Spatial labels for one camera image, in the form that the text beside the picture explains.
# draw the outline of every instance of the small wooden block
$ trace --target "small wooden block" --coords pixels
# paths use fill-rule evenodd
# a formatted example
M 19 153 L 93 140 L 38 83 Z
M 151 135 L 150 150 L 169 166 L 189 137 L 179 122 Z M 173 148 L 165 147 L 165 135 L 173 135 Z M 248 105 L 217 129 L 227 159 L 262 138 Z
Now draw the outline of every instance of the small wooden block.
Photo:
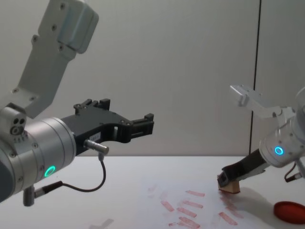
M 232 194 L 240 193 L 239 181 L 232 181 L 225 187 L 219 187 L 219 185 L 218 185 L 218 189 L 220 191 L 228 192 L 228 193 L 232 193 Z

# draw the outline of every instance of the white table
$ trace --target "white table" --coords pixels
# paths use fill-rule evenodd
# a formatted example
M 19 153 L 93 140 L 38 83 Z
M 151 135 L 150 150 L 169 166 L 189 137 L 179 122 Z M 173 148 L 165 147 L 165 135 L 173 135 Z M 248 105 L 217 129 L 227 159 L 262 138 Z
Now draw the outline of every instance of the white table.
M 241 157 L 107 157 L 107 181 L 94 193 L 80 193 L 61 187 L 39 199 L 35 205 L 22 205 L 22 193 L 0 204 L 1 229 L 89 229 L 114 222 L 107 229 L 131 229 L 137 210 L 137 196 L 144 177 L 156 179 L 215 179 L 221 168 Z M 285 183 L 287 167 L 267 171 L 241 182 L 237 198 L 246 201 L 249 212 L 262 220 L 257 228 L 300 229 L 273 216 L 273 204 L 295 201 L 305 205 L 305 182 Z M 36 184 L 41 187 L 55 181 L 92 188 L 101 181 L 101 165 L 96 157 L 77 157 L 67 168 Z

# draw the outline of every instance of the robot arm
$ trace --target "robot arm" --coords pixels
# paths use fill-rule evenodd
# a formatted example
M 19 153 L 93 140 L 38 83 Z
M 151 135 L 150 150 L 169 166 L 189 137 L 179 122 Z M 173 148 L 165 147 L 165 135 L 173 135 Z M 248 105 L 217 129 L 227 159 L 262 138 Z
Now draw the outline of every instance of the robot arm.
M 24 190 L 24 204 L 31 206 L 34 194 L 41 196 L 33 184 L 75 156 L 94 149 L 104 169 L 109 149 L 101 142 L 152 134 L 153 114 L 130 121 L 109 111 L 108 99 L 76 104 L 75 115 L 63 119 L 26 122 L 52 103 L 68 62 L 87 50 L 98 18 L 83 0 L 50 0 L 18 87 L 0 100 L 0 202 Z
M 268 166 L 284 167 L 291 162 L 295 162 L 298 166 L 299 173 L 296 177 L 305 178 L 305 169 L 300 161 L 305 152 L 303 106 L 299 106 L 295 114 L 291 107 L 271 106 L 249 87 L 232 85 L 230 89 L 238 106 L 253 110 L 260 118 L 276 117 L 279 127 L 261 140 L 259 149 L 241 161 L 224 167 L 223 172 L 218 176 L 219 186 L 225 187 L 232 181 L 240 181 L 263 173 Z

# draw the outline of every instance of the wall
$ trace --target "wall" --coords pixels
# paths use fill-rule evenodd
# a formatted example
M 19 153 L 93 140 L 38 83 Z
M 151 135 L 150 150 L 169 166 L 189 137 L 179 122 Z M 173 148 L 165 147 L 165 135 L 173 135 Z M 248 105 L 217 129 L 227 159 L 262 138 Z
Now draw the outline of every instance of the wall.
M 263 0 L 256 90 L 274 105 L 296 107 L 305 86 L 305 1 Z M 254 116 L 252 150 L 277 127 L 277 120 Z
M 47 2 L 1 1 L 0 96 L 18 83 Z M 68 65 L 40 118 L 111 98 L 126 118 L 155 114 L 152 136 L 105 143 L 111 155 L 248 153 L 250 112 L 233 106 L 229 85 L 253 85 L 258 0 L 89 3 L 100 16 L 90 47 Z

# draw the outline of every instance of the red cap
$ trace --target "red cap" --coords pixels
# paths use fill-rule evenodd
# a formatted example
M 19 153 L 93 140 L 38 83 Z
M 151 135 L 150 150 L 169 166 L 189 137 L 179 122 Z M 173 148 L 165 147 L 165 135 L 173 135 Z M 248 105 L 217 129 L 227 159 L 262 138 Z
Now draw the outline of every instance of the red cap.
M 298 203 L 278 202 L 274 205 L 274 214 L 287 223 L 305 224 L 305 206 Z

